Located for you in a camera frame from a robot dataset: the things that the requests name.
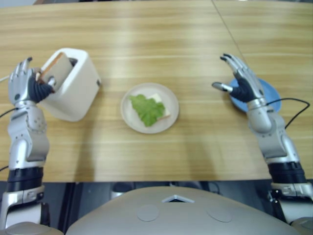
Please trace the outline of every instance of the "green lettuce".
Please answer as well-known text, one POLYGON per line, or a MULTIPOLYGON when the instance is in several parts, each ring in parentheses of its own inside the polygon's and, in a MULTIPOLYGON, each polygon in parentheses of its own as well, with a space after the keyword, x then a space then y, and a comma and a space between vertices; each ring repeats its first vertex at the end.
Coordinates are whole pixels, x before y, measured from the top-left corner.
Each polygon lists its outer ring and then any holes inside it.
POLYGON ((129 99, 145 126, 152 126, 164 114, 165 107, 161 102, 156 103, 154 99, 147 99, 143 94, 131 95, 129 99))

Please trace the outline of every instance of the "black cable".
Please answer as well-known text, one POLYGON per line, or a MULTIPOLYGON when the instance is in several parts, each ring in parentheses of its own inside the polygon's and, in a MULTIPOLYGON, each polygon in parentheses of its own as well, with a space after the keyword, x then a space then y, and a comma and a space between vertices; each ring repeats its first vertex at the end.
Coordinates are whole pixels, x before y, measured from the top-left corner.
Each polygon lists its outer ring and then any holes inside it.
POLYGON ((297 116, 299 116, 303 111, 305 111, 307 108, 309 108, 310 103, 306 102, 305 100, 296 99, 296 98, 282 98, 282 99, 277 99, 277 100, 271 101, 271 102, 267 103, 267 105, 270 105, 272 103, 275 103, 275 102, 278 102, 278 101, 281 101, 281 100, 295 100, 295 101, 299 101, 299 102, 305 103, 307 105, 302 110, 300 110, 295 116, 293 116, 293 118, 287 123, 287 125, 285 126, 285 129, 287 129, 287 127, 292 123, 293 120, 296 119, 297 116))
POLYGON ((18 108, 14 108, 14 109, 10 109, 10 110, 4 112, 3 114, 0 115, 0 118, 3 117, 4 115, 8 114, 9 112, 14 111, 14 110, 17 110, 17 109, 18 109, 18 108))
POLYGON ((9 166, 7 165, 7 166, 5 166, 5 167, 2 167, 1 169, 0 169, 0 171, 3 171, 3 170, 5 170, 5 169, 7 169, 9 166))
MULTIPOLYGON (((10 110, 4 112, 3 114, 0 115, 0 118, 3 117, 4 115, 8 114, 9 112, 14 111, 14 110, 17 110, 17 109, 18 109, 18 108, 14 108, 14 109, 10 109, 10 110)), ((3 170, 5 170, 5 169, 7 169, 8 167, 9 167, 8 165, 5 166, 5 167, 2 167, 2 168, 0 169, 0 171, 3 171, 3 170)))

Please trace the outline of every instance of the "blue plate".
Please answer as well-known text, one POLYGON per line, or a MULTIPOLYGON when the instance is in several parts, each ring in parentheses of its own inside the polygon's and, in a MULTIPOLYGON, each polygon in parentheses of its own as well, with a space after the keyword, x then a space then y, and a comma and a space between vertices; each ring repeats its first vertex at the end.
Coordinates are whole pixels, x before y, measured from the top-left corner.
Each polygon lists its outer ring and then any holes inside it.
MULTIPOLYGON (((280 99, 279 93, 277 92, 277 90, 268 82, 260 79, 261 85, 263 86, 264 89, 264 96, 267 102, 271 102, 277 99, 280 99)), ((230 86, 232 87, 238 87, 238 82, 236 79, 232 80, 230 82, 230 86)), ((235 99, 234 97, 230 97, 231 101, 233 102, 233 104, 240 109, 241 111, 244 112, 248 112, 248 106, 246 103, 243 103, 237 99, 235 99)), ((271 104, 271 106, 274 108, 274 110, 276 112, 278 112, 280 110, 280 108, 282 107, 282 102, 278 101, 275 102, 273 104, 271 104)))

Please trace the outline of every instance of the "table surface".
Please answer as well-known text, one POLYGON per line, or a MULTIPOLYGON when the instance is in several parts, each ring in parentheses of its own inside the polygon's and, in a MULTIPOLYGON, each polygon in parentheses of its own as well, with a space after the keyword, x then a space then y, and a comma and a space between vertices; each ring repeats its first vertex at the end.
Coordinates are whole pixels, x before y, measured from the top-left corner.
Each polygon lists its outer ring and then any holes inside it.
MULTIPOLYGON (((44 181, 176 181, 269 178, 245 114, 227 94, 223 52, 247 61, 281 97, 312 101, 311 5, 286 2, 125 1, 0 9, 0 76, 32 55, 42 66, 62 47, 86 50, 103 86, 87 115, 65 122, 47 111, 50 152, 44 181), (180 114, 167 131, 130 129, 120 101, 131 87, 157 82, 177 96, 180 114)), ((283 103, 290 119, 302 105, 283 103)), ((7 82, 0 113, 12 108, 7 82)), ((7 165, 9 117, 0 119, 0 165, 7 165)), ((289 127, 303 168, 313 177, 312 108, 289 127)), ((7 172, 0 173, 6 180, 7 172)))

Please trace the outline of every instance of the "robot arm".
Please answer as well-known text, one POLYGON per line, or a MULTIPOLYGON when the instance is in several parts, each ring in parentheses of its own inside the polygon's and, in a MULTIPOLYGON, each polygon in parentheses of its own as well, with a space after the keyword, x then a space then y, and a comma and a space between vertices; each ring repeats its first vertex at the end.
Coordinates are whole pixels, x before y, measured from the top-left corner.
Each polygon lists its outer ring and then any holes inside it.
POLYGON ((8 91, 16 110, 10 118, 11 137, 7 191, 2 197, 0 229, 19 222, 49 224, 44 196, 43 167, 49 151, 46 121, 36 103, 53 91, 51 84, 36 81, 40 69, 28 69, 31 58, 20 62, 12 72, 8 91))
MULTIPOLYGON (((267 105, 263 88, 254 72, 238 57, 224 54, 221 57, 226 61, 238 81, 238 87, 215 82, 212 86, 221 91, 228 92, 232 97, 247 103, 249 127, 256 136, 265 162, 268 164, 272 176, 272 193, 283 202, 296 202, 295 199, 309 198, 313 200, 312 185, 307 182, 300 164, 297 150, 285 131, 285 122, 272 107, 267 105)), ((308 203, 308 210, 299 214, 301 217, 312 216, 312 204, 308 203)), ((291 223, 295 217, 284 215, 286 222, 291 223)))

